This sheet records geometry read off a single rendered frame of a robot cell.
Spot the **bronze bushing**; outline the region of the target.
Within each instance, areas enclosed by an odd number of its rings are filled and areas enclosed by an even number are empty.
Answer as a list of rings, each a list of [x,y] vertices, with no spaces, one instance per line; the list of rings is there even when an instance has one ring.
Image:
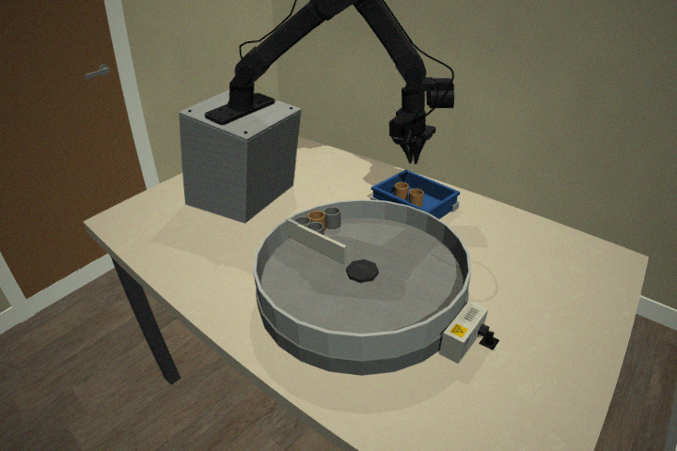
[[[325,231],[325,214],[320,210],[314,210],[308,214],[310,222],[319,222],[323,224],[323,231]]]
[[[401,199],[406,200],[406,199],[408,199],[408,188],[409,188],[409,185],[407,183],[398,182],[398,183],[395,184],[395,194],[394,195],[401,198]]]
[[[416,195],[418,194],[418,195]],[[409,202],[419,207],[423,205],[423,191],[420,189],[412,189],[409,191]]]

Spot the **grey metal bushing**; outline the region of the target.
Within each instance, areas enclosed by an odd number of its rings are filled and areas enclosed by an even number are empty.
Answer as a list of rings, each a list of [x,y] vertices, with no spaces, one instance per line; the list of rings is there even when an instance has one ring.
[[[293,221],[299,223],[302,226],[307,226],[310,223],[310,219],[306,216],[300,216],[295,218]]]
[[[314,231],[316,231],[316,232],[318,232],[318,233],[324,235],[324,233],[323,233],[323,224],[322,224],[322,223],[319,223],[319,222],[312,222],[312,223],[307,224],[306,227],[308,227],[308,228],[310,228],[310,229],[312,229],[312,230],[314,230]]]
[[[337,207],[328,207],[324,209],[325,214],[325,227],[328,229],[336,229],[341,225],[340,222],[340,209]]]

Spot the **blue open-top crate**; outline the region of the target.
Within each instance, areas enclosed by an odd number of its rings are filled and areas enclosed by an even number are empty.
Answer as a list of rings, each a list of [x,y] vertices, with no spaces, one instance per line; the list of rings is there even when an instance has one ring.
[[[396,182],[404,182],[409,185],[408,199],[403,200],[394,195],[394,184]],[[378,200],[395,202],[424,210],[438,219],[452,211],[452,206],[457,203],[457,197],[460,194],[459,191],[408,170],[372,186],[371,189],[373,190],[373,197]],[[411,189],[420,189],[424,192],[421,207],[409,202],[409,191]]]

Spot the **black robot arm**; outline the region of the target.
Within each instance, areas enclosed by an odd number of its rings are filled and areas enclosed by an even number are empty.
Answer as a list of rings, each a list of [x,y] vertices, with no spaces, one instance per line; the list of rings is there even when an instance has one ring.
[[[403,34],[382,0],[310,0],[239,61],[235,67],[235,77],[229,83],[228,104],[205,113],[205,118],[219,125],[226,125],[274,104],[275,99],[254,93],[254,82],[310,31],[352,4],[382,42],[396,69],[407,82],[401,89],[401,108],[408,110],[409,113],[401,109],[396,112],[396,116],[389,121],[389,136],[395,144],[404,145],[408,144],[411,133],[423,134],[426,111],[410,113],[425,108],[425,91],[426,98],[428,97],[427,105],[434,108],[445,95],[451,79],[426,77],[422,58]],[[423,119],[413,122],[423,116],[425,116]],[[413,123],[406,125],[405,131],[402,132],[401,127],[411,121]]]

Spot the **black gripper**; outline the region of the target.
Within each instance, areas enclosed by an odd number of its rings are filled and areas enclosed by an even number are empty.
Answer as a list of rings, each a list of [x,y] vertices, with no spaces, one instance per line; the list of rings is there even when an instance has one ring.
[[[422,113],[424,111],[425,111],[425,109],[420,110],[420,111],[413,111],[413,114]],[[433,136],[433,133],[435,133],[435,126],[426,125],[426,129],[425,129],[425,132],[423,134],[411,133],[408,144],[405,144],[405,146],[400,145],[402,150],[404,151],[409,163],[411,163],[413,161],[413,154],[414,154],[414,163],[417,164],[420,152],[421,152],[426,140],[429,140]],[[419,138],[417,138],[417,137],[419,137]],[[425,138],[425,139],[423,139],[423,138]],[[413,146],[412,146],[412,143],[413,143]]]

